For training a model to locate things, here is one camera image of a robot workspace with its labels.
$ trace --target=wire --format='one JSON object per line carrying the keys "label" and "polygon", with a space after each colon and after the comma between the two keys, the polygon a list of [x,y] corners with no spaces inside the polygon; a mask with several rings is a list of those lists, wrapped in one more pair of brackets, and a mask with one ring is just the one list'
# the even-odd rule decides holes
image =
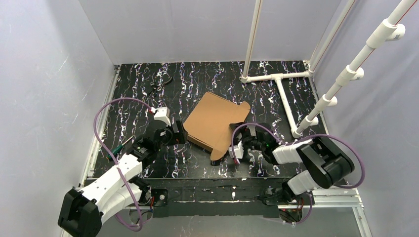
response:
{"label": "wire", "polygon": [[301,223],[303,223],[304,221],[306,221],[306,220],[307,220],[307,218],[310,216],[311,211],[312,211],[312,209],[313,209],[313,200],[311,200],[311,194],[309,194],[309,193],[304,193],[304,194],[306,194],[306,195],[308,196],[308,199],[310,200],[310,208],[308,209],[308,213],[307,213],[307,215],[305,215],[305,217],[304,217],[303,219],[301,219],[300,221],[295,222],[295,224],[301,224]]}
{"label": "wire", "polygon": [[280,196],[280,195],[282,195],[282,194],[276,194],[276,195],[272,195],[270,197],[264,197],[264,198],[260,198],[260,196],[258,196],[257,199],[260,200],[260,201],[263,201],[263,200],[274,198],[274,197],[277,197],[277,196]]}
{"label": "wire", "polygon": [[[301,195],[307,195],[308,196],[308,199],[310,200],[310,208],[308,209],[307,215],[305,215],[305,217],[302,218],[298,222],[292,222],[292,223],[285,222],[285,223],[290,224],[290,225],[299,225],[299,224],[302,224],[304,221],[306,221],[308,219],[308,217],[311,215],[311,211],[313,210],[313,200],[311,199],[311,194],[309,194],[309,193],[303,193]],[[262,219],[267,220],[267,221],[271,221],[271,222],[281,223],[281,224],[284,223],[283,221],[272,220],[272,219],[269,219],[269,218],[263,218],[262,217]]]}
{"label": "wire", "polygon": [[137,209],[138,216],[140,217],[140,224],[139,224],[139,226],[138,225],[130,225],[130,224],[127,224],[118,213],[115,214],[115,218],[121,224],[123,224],[125,227],[127,227],[128,229],[130,229],[132,231],[135,231],[135,232],[138,232],[138,231],[140,231],[143,228],[143,224],[146,223],[147,221],[146,222],[143,222],[143,218],[142,218],[142,215],[141,215],[141,210],[140,210],[140,207],[138,205],[138,202],[137,202],[137,200],[135,198],[134,193],[132,192],[131,188],[128,185],[128,181],[124,177],[124,174],[122,174],[121,169],[119,169],[117,159],[115,158],[114,154],[112,154],[112,151],[105,145],[105,143],[103,143],[102,139],[100,139],[99,134],[97,133],[97,130],[96,130],[96,128],[97,128],[97,119],[99,118],[99,115],[102,113],[102,111],[107,106],[109,106],[109,105],[111,105],[111,104],[113,104],[115,102],[121,101],[121,100],[133,100],[133,101],[139,102],[139,103],[143,104],[145,107],[147,107],[149,111],[151,111],[151,107],[148,104],[146,104],[144,101],[139,100],[139,99],[136,99],[136,98],[123,97],[123,98],[118,98],[118,99],[112,100],[112,101],[104,104],[102,106],[102,108],[100,108],[100,110],[96,113],[96,115],[94,117],[94,120],[93,120],[93,132],[94,132],[94,136],[96,137],[96,139],[99,142],[99,144],[103,147],[103,149],[106,150],[107,153],[109,153],[109,155],[111,156],[112,160],[114,161],[114,163],[115,163],[115,165],[117,167],[118,173],[119,173],[122,181],[124,182],[126,189],[128,190],[129,194],[131,195],[132,200],[134,201],[135,208]]}
{"label": "wire", "polygon": [[154,197],[151,200],[151,204],[150,204],[150,211],[151,211],[151,213],[153,213],[153,204],[154,204]]}
{"label": "wire", "polygon": [[359,154],[348,143],[340,140],[339,138],[337,138],[335,136],[328,135],[328,134],[314,134],[314,135],[310,135],[308,137],[304,137],[304,138],[296,141],[295,143],[304,142],[304,141],[307,141],[309,139],[313,139],[313,138],[316,138],[316,137],[328,137],[328,138],[332,138],[333,140],[342,143],[344,146],[346,146],[355,155],[356,159],[359,162],[359,165],[361,167],[361,178],[359,179],[358,183],[356,183],[354,185],[348,185],[348,186],[336,185],[336,187],[343,188],[343,189],[354,189],[354,188],[360,186],[362,184],[362,182],[364,181],[364,179],[365,179],[365,166],[364,166],[364,162],[362,161],[362,159],[359,156]]}
{"label": "wire", "polygon": [[304,199],[301,198],[301,207],[300,208],[297,208],[297,211],[301,211],[303,206],[304,206]]}
{"label": "wire", "polygon": [[248,122],[248,123],[243,123],[242,125],[240,125],[240,126],[238,126],[238,127],[236,127],[236,129],[234,129],[234,131],[233,131],[233,135],[231,136],[231,152],[232,152],[232,154],[233,154],[233,159],[234,159],[234,163],[236,163],[236,164],[240,164],[240,161],[239,161],[239,159],[237,159],[236,158],[236,153],[234,152],[234,134],[236,134],[236,132],[240,129],[240,128],[242,128],[242,127],[244,127],[244,126],[247,126],[247,125],[254,125],[254,126],[256,126],[256,127],[260,127],[260,128],[262,128],[262,129],[264,129],[265,131],[267,131],[273,138],[275,138],[275,140],[277,141],[277,143],[278,144],[280,144],[281,143],[281,141],[275,136],[275,134],[273,134],[271,131],[269,131],[269,129],[267,129],[266,127],[264,127],[264,126],[262,126],[262,125],[260,125],[260,124],[257,124],[257,123],[253,123],[253,122]]}
{"label": "wire", "polygon": [[141,215],[144,215],[144,214],[146,214],[146,213],[151,213],[151,214],[153,214],[153,212],[151,212],[151,211],[144,211]]}
{"label": "wire", "polygon": [[283,213],[287,214],[287,216],[288,216],[288,217],[291,217],[293,221],[298,222],[298,220],[296,220],[296,219],[295,219],[295,218],[294,218],[291,214],[289,214],[288,212],[286,212],[286,211],[284,211],[284,210],[281,210],[281,209],[279,209],[279,211],[281,211],[281,212],[283,212]]}

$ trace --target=black bracket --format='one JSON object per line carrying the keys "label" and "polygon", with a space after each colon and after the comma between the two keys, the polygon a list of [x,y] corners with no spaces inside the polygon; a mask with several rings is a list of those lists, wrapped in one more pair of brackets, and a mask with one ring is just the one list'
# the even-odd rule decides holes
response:
{"label": "black bracket", "polygon": [[61,206],[58,225],[72,236],[94,237],[102,227],[101,217],[96,200],[88,200],[82,191],[68,191]]}
{"label": "black bracket", "polygon": [[151,196],[154,197],[153,206],[167,206],[168,205],[168,190],[167,189],[151,189]]}

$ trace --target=white bracket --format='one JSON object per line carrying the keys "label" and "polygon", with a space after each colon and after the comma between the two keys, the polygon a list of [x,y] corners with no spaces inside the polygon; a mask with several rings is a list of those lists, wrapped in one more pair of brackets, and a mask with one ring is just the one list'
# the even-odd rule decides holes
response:
{"label": "white bracket", "polygon": [[[237,159],[242,159],[243,158],[243,154],[244,154],[244,149],[243,149],[242,141],[240,141],[233,148],[234,148],[234,154],[236,155],[236,158]],[[231,158],[234,158],[231,147],[228,147],[228,154],[230,155]]]}
{"label": "white bracket", "polygon": [[367,39],[367,45],[370,48],[379,48],[386,41],[401,39],[405,32],[406,28],[403,24],[392,25],[386,18]]}
{"label": "white bracket", "polygon": [[364,77],[364,69],[358,68],[353,71],[346,65],[345,69],[337,76],[336,83],[339,86],[346,86],[351,80],[359,80]]}
{"label": "white bracket", "polygon": [[299,195],[310,190],[316,190],[320,187],[316,182],[314,182],[313,177],[311,177],[308,170],[294,176],[287,182],[287,184],[295,195]]}
{"label": "white bracket", "polygon": [[160,107],[155,109],[154,120],[160,120],[171,126],[170,119],[170,109],[168,107]]}

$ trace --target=cardboard box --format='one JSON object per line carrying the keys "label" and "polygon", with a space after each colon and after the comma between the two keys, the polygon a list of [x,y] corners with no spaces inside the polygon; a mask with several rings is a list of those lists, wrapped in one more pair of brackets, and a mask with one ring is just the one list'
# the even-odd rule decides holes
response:
{"label": "cardboard box", "polygon": [[205,93],[183,124],[188,140],[211,152],[211,160],[221,159],[231,145],[231,123],[243,122],[250,105],[236,105],[210,92]]}

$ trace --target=white plastic housing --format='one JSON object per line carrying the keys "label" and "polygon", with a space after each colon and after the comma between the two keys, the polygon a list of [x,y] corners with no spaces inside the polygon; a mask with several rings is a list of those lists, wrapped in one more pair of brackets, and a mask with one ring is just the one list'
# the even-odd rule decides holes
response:
{"label": "white plastic housing", "polygon": [[288,181],[288,186],[295,195],[299,195],[309,190],[315,190],[320,186],[314,182],[308,170],[294,176]]}
{"label": "white plastic housing", "polygon": [[278,164],[293,163],[293,162],[301,163],[302,160],[296,149],[302,144],[307,144],[309,142],[311,142],[311,139],[304,142],[288,145],[288,146],[282,145],[276,148],[272,152],[272,154]]}
{"label": "white plastic housing", "polygon": [[[140,200],[142,190],[135,184],[128,184],[134,193],[135,199]],[[128,189],[124,186],[121,187],[112,197],[106,202],[105,206],[102,208],[102,224],[105,223],[109,218],[117,214],[119,211],[124,209],[126,206],[133,204],[134,201],[131,198],[131,195],[128,192]]]}
{"label": "white plastic housing", "polygon": [[160,120],[165,122],[168,126],[171,126],[169,119],[170,110],[168,107],[160,107],[156,109],[154,114],[154,120]]}
{"label": "white plastic housing", "polygon": [[[231,158],[234,158],[231,147],[228,148],[228,154],[230,155]],[[244,149],[243,149],[242,141],[240,141],[236,146],[234,146],[234,154],[236,155],[237,159],[243,158]]]}
{"label": "white plastic housing", "polygon": [[[142,163],[137,161],[137,157],[126,154],[120,159],[119,167],[126,180],[138,175],[143,170]],[[88,200],[95,199],[99,211],[102,211],[105,203],[122,185],[124,185],[124,182],[119,175],[117,166],[114,165],[96,181],[82,188],[81,191],[83,191],[82,195]]]}

